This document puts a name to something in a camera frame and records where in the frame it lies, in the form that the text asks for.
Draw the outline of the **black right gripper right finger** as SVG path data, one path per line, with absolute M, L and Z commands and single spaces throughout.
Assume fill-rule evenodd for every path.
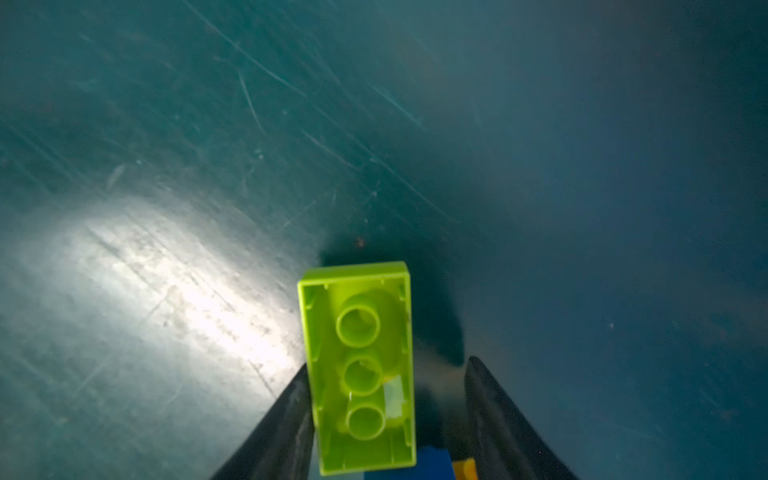
M 464 385 L 472 453 L 480 479 L 577 479 L 480 358 L 468 359 Z

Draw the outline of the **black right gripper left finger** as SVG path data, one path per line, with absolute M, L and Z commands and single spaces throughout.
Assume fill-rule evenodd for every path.
M 306 366 L 302 366 L 214 480 L 307 480 L 314 423 Z

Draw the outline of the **green long lego brick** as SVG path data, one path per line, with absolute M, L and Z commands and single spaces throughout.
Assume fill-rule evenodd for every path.
M 402 261 L 315 268 L 297 284 L 319 472 L 417 462 L 411 277 Z

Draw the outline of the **blue long lego brick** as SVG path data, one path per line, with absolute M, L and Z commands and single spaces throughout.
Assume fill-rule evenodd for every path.
M 411 467 L 365 472 L 364 480 L 455 480 L 452 461 L 446 449 L 423 447 L 417 450 L 417 463 Z

